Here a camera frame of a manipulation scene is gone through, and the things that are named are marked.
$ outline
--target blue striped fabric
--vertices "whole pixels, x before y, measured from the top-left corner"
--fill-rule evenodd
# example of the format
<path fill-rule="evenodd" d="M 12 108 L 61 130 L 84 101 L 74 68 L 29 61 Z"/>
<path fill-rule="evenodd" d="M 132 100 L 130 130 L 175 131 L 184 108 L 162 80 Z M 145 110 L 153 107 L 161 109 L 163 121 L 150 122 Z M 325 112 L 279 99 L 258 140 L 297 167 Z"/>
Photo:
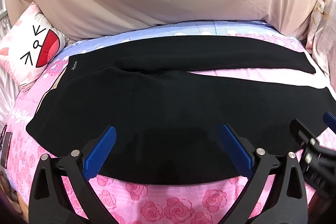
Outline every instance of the blue striped fabric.
<path fill-rule="evenodd" d="M 165 37 L 173 35 L 226 35 L 227 33 L 248 34 L 258 33 L 260 35 L 283 36 L 271 25 L 262 21 L 188 21 L 176 24 L 168 24 L 152 27 L 144 30 L 131 31 L 114 36 L 100 37 L 90 40 L 78 41 L 65 47 L 55 59 L 61 60 L 66 56 L 90 52 L 97 48 L 106 47 L 121 42 L 139 40 L 150 37 Z"/>

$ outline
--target mattress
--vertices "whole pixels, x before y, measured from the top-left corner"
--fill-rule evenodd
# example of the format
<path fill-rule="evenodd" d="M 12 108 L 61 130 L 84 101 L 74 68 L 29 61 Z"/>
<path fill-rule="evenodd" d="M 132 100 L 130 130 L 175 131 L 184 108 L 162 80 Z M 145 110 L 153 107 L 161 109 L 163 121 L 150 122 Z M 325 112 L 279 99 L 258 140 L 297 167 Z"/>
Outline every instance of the mattress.
<path fill-rule="evenodd" d="M 33 118 L 44 93 L 53 86 L 67 66 L 69 56 L 117 43 L 171 35 L 252 37 L 276 43 L 298 52 L 305 52 L 309 61 L 316 68 L 316 73 L 313 75 L 290 69 L 230 69 L 198 73 L 291 85 L 308 85 L 315 88 L 328 87 L 333 97 L 336 98 L 328 79 L 313 62 L 302 44 L 293 37 L 279 34 L 272 26 L 261 21 L 182 22 L 123 33 L 113 37 L 76 42 L 64 48 L 50 62 L 26 95 L 22 92 L 18 95 L 15 106 L 7 119 L 7 130 L 11 131 L 13 136 L 6 172 L 12 187 L 18 191 L 26 203 L 29 203 L 30 188 L 38 160 L 47 151 L 27 134 L 25 128 Z M 319 140 L 321 145 L 336 150 L 336 136 L 329 128 L 320 135 Z M 273 179 L 273 176 L 268 178 L 252 216 L 261 212 Z M 63 178 L 63 181 L 76 213 L 85 216 L 69 180 Z M 196 223 L 197 221 L 208 224 L 217 223 L 237 199 L 246 182 L 246 178 L 236 177 L 201 185 L 158 186 L 127 183 L 101 175 L 90 180 L 90 184 L 100 200 L 120 224 L 140 224 L 139 222 L 144 224 L 156 221 L 158 223 Z M 306 185 L 306 192 L 307 198 L 310 200 L 314 190 Z"/>

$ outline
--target brand logo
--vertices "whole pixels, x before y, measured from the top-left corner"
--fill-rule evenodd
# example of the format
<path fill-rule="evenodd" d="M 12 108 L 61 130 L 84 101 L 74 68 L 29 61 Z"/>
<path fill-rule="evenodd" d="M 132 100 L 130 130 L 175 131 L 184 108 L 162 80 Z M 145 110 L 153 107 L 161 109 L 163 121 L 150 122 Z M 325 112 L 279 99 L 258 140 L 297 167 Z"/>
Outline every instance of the brand logo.
<path fill-rule="evenodd" d="M 77 67 L 77 61 L 75 61 L 73 67 L 72 67 L 72 70 L 75 70 L 75 68 Z"/>

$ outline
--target pink pillow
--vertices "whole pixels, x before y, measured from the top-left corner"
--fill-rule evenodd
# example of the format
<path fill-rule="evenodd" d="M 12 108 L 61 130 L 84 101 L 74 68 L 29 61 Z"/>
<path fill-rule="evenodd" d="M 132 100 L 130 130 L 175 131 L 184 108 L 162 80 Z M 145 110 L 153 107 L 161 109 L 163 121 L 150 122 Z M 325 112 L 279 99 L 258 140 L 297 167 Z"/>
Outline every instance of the pink pillow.
<path fill-rule="evenodd" d="M 33 2 L 0 42 L 0 65 L 26 93 L 68 41 Z"/>

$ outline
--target red mouth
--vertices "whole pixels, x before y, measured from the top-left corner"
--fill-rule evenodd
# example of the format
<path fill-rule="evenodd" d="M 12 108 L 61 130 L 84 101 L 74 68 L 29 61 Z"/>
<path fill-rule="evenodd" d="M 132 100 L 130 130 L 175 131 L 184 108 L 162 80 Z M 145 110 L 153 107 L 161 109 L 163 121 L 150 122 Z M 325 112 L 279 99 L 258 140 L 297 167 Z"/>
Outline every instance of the red mouth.
<path fill-rule="evenodd" d="M 59 47 L 60 43 L 58 36 L 52 30 L 49 30 L 41 47 L 36 67 L 41 68 L 48 64 L 58 52 Z"/>

